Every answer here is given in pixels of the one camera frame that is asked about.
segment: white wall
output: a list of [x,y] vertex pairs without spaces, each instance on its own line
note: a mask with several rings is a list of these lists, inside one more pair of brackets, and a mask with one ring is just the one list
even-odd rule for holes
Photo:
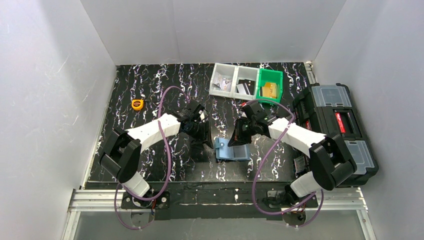
[[347,0],[314,61],[350,87],[379,173],[363,189],[377,239],[424,235],[424,2]]
[[116,65],[313,60],[346,0],[81,0]]
[[116,68],[79,0],[1,1],[0,239],[57,240]]

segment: metal bracket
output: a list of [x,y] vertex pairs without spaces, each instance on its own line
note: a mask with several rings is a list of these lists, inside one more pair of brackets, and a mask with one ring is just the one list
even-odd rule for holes
[[[271,191],[268,191],[266,193],[266,195],[268,197],[276,197],[277,194],[282,194],[284,192],[285,191],[271,190]],[[317,208],[318,207],[317,197],[316,196],[313,196],[311,199],[309,199],[307,202],[305,202],[305,204],[306,204],[306,207],[307,208]],[[289,208],[290,207],[289,203],[285,203],[285,204],[284,203],[280,203],[280,204],[271,204],[271,203],[268,203],[267,205],[268,205],[268,207],[270,209],[280,209],[280,208]]]
[[312,68],[313,68],[312,61],[306,61],[304,63],[304,65],[305,65],[305,69],[306,69],[307,78],[309,79],[309,83],[310,84],[316,84],[317,79],[315,78],[315,74],[312,71]]
[[[155,201],[154,209],[169,209],[170,208],[171,195],[168,191],[164,191]],[[124,192],[122,195],[122,209],[151,209],[152,202],[141,201],[131,196],[128,192]]]

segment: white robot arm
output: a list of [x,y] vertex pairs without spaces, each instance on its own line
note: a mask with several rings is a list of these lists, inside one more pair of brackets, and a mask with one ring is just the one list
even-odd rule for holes
[[285,187],[282,199],[295,204],[300,198],[321,189],[332,190],[350,177],[357,166],[340,134],[325,135],[291,123],[281,115],[266,114],[255,101],[242,107],[244,114],[235,123],[229,146],[252,142],[255,134],[265,135],[300,150],[309,158],[310,171]]
[[138,197],[143,197],[150,188],[137,172],[140,153],[163,140],[158,122],[165,137],[183,132],[193,138],[191,147],[203,148],[203,144],[213,147],[205,107],[193,100],[186,107],[142,126],[127,130],[115,128],[99,149],[99,163]]

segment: tape measure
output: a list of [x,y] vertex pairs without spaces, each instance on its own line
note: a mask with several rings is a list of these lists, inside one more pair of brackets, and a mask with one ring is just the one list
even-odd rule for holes
[[143,105],[144,101],[142,99],[134,99],[131,103],[131,107],[136,111],[140,111],[143,108]]

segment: black box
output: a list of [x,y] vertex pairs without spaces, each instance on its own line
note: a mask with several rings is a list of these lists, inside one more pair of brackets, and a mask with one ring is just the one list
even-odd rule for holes
[[[346,85],[312,84],[295,97],[293,107],[299,126],[317,133],[336,133],[343,137],[356,162],[357,171],[339,187],[362,186],[377,173],[379,166],[370,151],[368,137]],[[300,158],[296,159],[297,166],[302,166],[300,161]],[[306,169],[296,169],[297,176],[308,171],[309,159],[304,156],[304,161]]]

